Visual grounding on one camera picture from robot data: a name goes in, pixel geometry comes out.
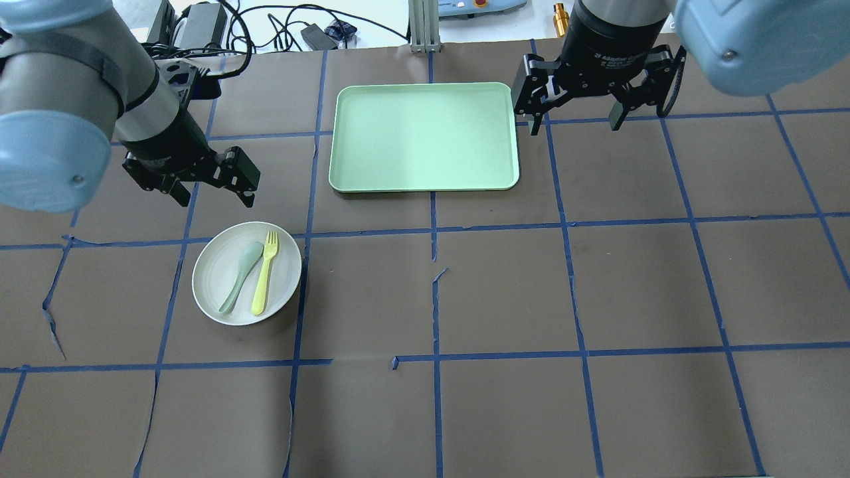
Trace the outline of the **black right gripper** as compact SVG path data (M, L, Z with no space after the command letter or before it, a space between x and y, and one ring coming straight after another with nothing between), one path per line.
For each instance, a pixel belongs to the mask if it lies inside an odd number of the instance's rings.
M686 50L672 52L657 39L674 1L576 1L570 30L553 61L523 57L512 85L513 111L538 136L546 114L573 99L610 95L608 127L617 132L642 106L667 117L684 73Z

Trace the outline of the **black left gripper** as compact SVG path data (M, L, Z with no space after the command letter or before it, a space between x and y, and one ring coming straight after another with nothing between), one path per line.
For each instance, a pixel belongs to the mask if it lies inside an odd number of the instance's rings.
M240 147L222 152L211 149L206 139L178 142L174 148L155 141L125 141L122 167L144 191L159 191L187 208L192 194L186 182L204 182L236 193L244 206L256 200L261 172Z

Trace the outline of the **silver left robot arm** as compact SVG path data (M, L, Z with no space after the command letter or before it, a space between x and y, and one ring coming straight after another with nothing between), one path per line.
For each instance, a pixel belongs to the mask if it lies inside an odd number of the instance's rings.
M252 208L261 173L245 151L210 148L189 114L221 75L184 58L154 60L110 1L3 1L1 200L64 214L93 200L110 143L144 191L188 206L188 182Z

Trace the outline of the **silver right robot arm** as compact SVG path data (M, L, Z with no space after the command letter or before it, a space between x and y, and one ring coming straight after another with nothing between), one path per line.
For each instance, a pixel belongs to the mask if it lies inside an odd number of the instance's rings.
M848 15L847 1L576 1L559 56L523 57L513 111L531 134L589 97L614 97L614 131L641 106L664 118L690 58L723 94L771 94L848 55Z

